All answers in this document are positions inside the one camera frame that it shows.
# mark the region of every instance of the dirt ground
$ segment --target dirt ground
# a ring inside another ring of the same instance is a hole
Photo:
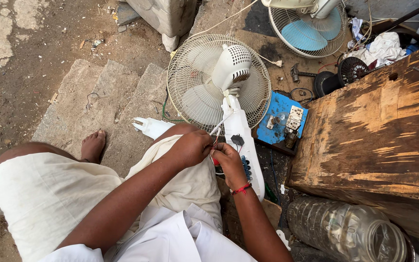
[[[6,8],[12,10],[13,4],[14,0],[10,0]],[[43,28],[13,27],[8,40],[14,55],[0,68],[0,155],[32,138],[49,106],[48,100],[76,59],[100,66],[111,59],[140,75],[149,63],[167,67],[170,57],[162,46],[161,35],[143,19],[137,20],[131,29],[117,33],[107,8],[116,8],[118,4],[115,0],[54,0],[46,8],[39,8],[41,15],[36,18],[43,21]],[[29,38],[22,40],[18,35]],[[85,39],[105,41],[93,51],[88,41],[79,49]],[[3,216],[0,261],[20,261]]]

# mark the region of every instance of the red wire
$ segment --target red wire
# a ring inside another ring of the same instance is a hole
[[[319,71],[321,70],[321,69],[323,69],[323,67],[325,67],[325,66],[328,66],[328,65],[333,65],[333,64],[338,64],[337,62],[334,62],[334,63],[330,63],[330,64],[327,64],[327,65],[323,65],[319,70],[318,70],[318,74],[319,74]]]

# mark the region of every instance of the hand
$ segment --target hand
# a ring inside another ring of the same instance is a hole
[[[213,138],[204,130],[181,136],[162,157],[171,159],[179,170],[200,164],[210,153]]]
[[[237,190],[247,184],[247,176],[237,150],[229,144],[218,143],[210,154],[221,164],[226,176],[226,184],[230,189]]]

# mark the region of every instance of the person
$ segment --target person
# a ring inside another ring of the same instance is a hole
[[[105,138],[86,137],[81,160],[37,142],[0,156],[0,208],[24,262],[293,261],[230,145],[177,124],[122,179],[100,165]],[[236,192],[247,252],[221,234],[209,155]]]

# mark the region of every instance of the red thread bracelet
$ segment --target red thread bracelet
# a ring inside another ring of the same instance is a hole
[[[235,194],[237,194],[239,192],[243,192],[243,194],[246,195],[247,194],[247,190],[246,190],[247,188],[251,188],[250,181],[248,181],[247,184],[245,184],[245,186],[243,186],[243,187],[241,187],[241,188],[239,188],[237,190],[232,190],[232,189],[229,189],[229,190],[230,190],[230,194],[231,195],[235,195]]]

